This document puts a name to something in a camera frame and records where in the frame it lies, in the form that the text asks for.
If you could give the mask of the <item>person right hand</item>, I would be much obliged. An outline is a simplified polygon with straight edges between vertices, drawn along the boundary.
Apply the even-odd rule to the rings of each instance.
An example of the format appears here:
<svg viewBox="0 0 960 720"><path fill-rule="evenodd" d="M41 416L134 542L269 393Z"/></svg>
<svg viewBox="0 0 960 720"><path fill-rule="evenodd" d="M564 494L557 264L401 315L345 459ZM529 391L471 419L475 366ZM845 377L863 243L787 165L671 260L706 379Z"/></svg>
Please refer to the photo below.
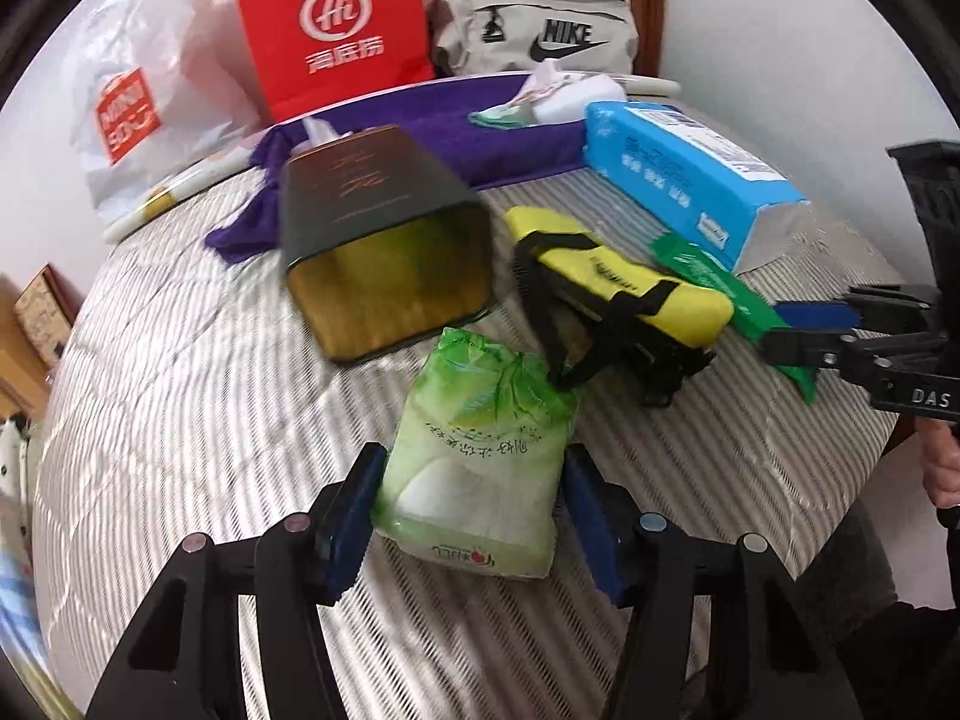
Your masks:
<svg viewBox="0 0 960 720"><path fill-rule="evenodd" d="M923 484L937 509L960 504L960 445L948 422L918 418L914 422L921 442Z"/></svg>

